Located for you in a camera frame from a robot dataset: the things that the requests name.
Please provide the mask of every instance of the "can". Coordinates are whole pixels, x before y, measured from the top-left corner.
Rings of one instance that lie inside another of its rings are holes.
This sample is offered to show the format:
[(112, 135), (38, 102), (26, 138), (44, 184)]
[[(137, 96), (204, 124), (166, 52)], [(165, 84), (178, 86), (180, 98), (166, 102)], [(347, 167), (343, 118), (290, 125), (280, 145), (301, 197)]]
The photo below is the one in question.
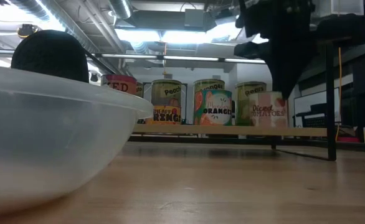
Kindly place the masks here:
[(241, 126), (250, 126), (249, 96), (266, 91), (264, 82), (243, 82), (235, 85), (237, 100), (235, 109), (235, 123)]
[(137, 80), (127, 75), (102, 75), (101, 86), (109, 86), (115, 90), (136, 94)]
[(153, 105), (181, 107), (181, 82), (177, 80), (153, 81), (151, 102)]
[(178, 106), (153, 106), (153, 117), (146, 124), (181, 124), (181, 108)]
[(223, 90), (225, 82), (217, 79), (205, 79), (194, 82), (194, 93), (201, 90)]
[(254, 93), (249, 96), (252, 126), (286, 128), (288, 126), (287, 102), (276, 91)]
[(195, 93), (195, 125), (232, 125), (232, 93), (227, 90), (202, 90)]
[(144, 85), (142, 83), (137, 82), (135, 95), (144, 98)]

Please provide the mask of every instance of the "black cable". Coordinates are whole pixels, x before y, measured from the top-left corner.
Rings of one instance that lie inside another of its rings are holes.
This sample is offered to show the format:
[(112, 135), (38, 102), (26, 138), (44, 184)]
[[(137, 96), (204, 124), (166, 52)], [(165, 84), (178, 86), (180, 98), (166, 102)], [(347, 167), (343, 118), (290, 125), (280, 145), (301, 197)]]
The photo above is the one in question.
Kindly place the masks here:
[(183, 10), (183, 7), (185, 6), (185, 4), (190, 4), (190, 5), (192, 5), (192, 6), (194, 6), (194, 8), (196, 9), (196, 6), (195, 5), (193, 5), (192, 3), (190, 3), (190, 2), (184, 2), (183, 4), (182, 4), (182, 6), (181, 6), (181, 8), (180, 8), (180, 12)]
[(81, 8), (81, 6), (78, 6), (78, 8), (77, 8), (77, 19), (78, 19), (78, 21), (79, 21), (79, 22), (81, 22), (81, 23), (85, 23), (85, 22), (87, 22), (90, 18), (88, 17), (86, 20), (81, 21), (81, 20), (80, 20), (80, 8)]

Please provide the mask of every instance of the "yellow cable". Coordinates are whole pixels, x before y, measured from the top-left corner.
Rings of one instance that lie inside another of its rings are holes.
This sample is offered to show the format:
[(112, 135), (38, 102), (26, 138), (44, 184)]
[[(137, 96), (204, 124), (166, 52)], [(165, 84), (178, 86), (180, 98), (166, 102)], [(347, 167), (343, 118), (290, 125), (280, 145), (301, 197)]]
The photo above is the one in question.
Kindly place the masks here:
[[(339, 48), (339, 113), (338, 113), (339, 118), (341, 117), (340, 115), (341, 102), (342, 102), (342, 50), (341, 48)], [(335, 141), (338, 141), (340, 122), (338, 123), (338, 130), (334, 138)]]

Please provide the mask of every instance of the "duct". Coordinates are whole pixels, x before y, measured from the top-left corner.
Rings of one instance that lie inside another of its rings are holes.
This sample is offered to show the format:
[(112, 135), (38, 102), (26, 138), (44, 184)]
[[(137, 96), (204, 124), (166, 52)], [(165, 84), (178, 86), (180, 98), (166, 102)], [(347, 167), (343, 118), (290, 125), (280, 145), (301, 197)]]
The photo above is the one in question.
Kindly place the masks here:
[(209, 13), (203, 15), (203, 25), (200, 27), (186, 25), (185, 12), (168, 11), (136, 11), (131, 17), (135, 24), (129, 21), (117, 20), (116, 29), (146, 29), (146, 30), (189, 30), (205, 32), (216, 26), (214, 18)]
[(119, 19), (128, 19), (133, 14), (129, 0), (109, 0), (109, 5)]
[(130, 42), (130, 44), (137, 54), (149, 54), (149, 49), (145, 42)]
[(35, 15), (43, 22), (54, 21), (66, 28), (66, 32), (74, 36), (81, 45), (91, 53), (98, 52), (99, 49), (84, 34), (73, 19), (54, 0), (7, 0), (8, 3), (17, 6), (26, 13)]

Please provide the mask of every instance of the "ceiling pipe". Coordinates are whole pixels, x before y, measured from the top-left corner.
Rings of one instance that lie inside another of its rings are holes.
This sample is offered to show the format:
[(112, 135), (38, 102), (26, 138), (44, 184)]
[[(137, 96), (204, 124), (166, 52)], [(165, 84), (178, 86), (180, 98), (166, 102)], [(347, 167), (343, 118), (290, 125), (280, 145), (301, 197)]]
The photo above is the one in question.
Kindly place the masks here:
[(109, 5), (119, 19), (128, 19), (133, 14), (129, 0), (109, 0)]
[(55, 19), (60, 25), (66, 28), (66, 32), (74, 36), (81, 45), (89, 52), (98, 52), (99, 49), (84, 34), (73, 19), (53, 0), (6, 0), (9, 4), (17, 6), (28, 14), (35, 15), (43, 22), (50, 22)]
[(77, 0), (80, 7), (87, 13), (88, 17), (93, 21), (94, 25), (97, 27), (97, 29), (101, 32), (101, 34), (106, 38), (106, 40), (109, 42), (109, 44), (113, 47), (114, 50), (117, 52), (120, 50), (119, 47), (116, 45), (116, 43), (111, 39), (109, 34), (103, 29), (101, 24), (98, 22), (97, 18), (91, 13), (91, 11), (88, 9), (88, 7), (85, 5), (83, 0)]
[(96, 15), (96, 17), (101, 21), (102, 25), (108, 31), (108, 33), (112, 37), (113, 41), (115, 41), (118, 48), (120, 49), (120, 52), (124, 53), (125, 48), (124, 48), (123, 43), (121, 43), (121, 40), (117, 36), (115, 30), (108, 25), (108, 21), (104, 18), (102, 13), (98, 10), (98, 6), (95, 5), (92, 0), (86, 0), (86, 3), (88, 4), (88, 7), (90, 8), (90, 10), (92, 10), (92, 12)]

